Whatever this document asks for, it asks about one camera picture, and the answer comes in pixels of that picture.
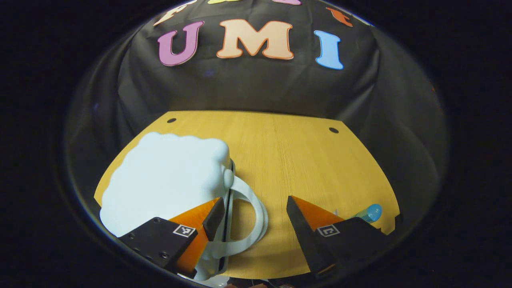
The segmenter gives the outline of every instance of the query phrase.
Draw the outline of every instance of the black background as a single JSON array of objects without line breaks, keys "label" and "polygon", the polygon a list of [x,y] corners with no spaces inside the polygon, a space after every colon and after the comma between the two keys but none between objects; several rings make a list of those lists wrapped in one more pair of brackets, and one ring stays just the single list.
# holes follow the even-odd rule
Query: black background
[{"label": "black background", "polygon": [[[452,164],[407,241],[343,286],[505,287],[511,228],[510,13],[503,1],[344,1],[427,64],[452,126]],[[129,268],[77,224],[51,161],[55,130],[88,65],[173,2],[0,2],[4,212],[0,286],[172,286]]]}]

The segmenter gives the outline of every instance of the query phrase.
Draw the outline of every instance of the foam on mug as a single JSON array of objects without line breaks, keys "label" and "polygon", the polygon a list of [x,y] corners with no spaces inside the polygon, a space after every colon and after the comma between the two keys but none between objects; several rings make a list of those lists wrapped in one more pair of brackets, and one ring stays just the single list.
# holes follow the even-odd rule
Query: foam on mug
[{"label": "foam on mug", "polygon": [[153,217],[170,219],[224,197],[229,168],[229,148],[221,140],[148,133],[112,174],[101,222],[120,237]]}]

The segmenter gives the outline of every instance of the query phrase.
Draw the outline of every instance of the blue letter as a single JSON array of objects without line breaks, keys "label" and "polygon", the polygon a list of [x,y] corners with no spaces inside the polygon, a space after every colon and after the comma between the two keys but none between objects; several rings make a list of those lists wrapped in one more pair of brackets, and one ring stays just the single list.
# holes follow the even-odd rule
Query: blue letter
[{"label": "blue letter", "polygon": [[338,43],[341,41],[339,37],[316,30],[315,35],[320,38],[320,57],[316,58],[316,62],[324,67],[341,70],[343,64],[339,61],[338,57]]}]

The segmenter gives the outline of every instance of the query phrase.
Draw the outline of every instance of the mug handle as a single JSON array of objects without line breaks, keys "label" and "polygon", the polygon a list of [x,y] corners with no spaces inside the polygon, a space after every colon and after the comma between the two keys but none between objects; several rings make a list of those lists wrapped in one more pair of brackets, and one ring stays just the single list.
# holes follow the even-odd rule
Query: mug handle
[{"label": "mug handle", "polygon": [[220,259],[222,257],[241,253],[259,241],[267,230],[267,210],[261,201],[256,197],[251,187],[249,187],[249,185],[242,179],[235,176],[231,190],[241,194],[245,198],[243,200],[246,200],[252,204],[255,216],[254,228],[252,229],[251,233],[242,240],[231,242],[209,242],[208,244],[211,244],[211,247],[209,247],[208,251],[210,251],[211,254],[203,255],[206,256],[206,258],[211,256],[211,258]]}]

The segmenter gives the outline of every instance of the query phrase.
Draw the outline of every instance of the wooden table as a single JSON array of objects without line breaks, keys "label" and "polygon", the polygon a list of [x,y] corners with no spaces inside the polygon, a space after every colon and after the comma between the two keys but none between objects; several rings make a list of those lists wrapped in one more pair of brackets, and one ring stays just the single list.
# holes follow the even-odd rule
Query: wooden table
[{"label": "wooden table", "polygon": [[[242,178],[267,208],[266,235],[248,250],[229,258],[226,276],[249,279],[281,278],[309,272],[286,213],[294,195],[349,218],[369,205],[382,206],[372,225],[389,234],[399,214],[395,194],[375,159],[357,137],[337,120],[242,111],[172,111],[144,129],[113,161],[95,199],[126,153],[148,132],[218,138],[225,141]],[[232,239],[252,230],[250,204],[235,201]]]}]

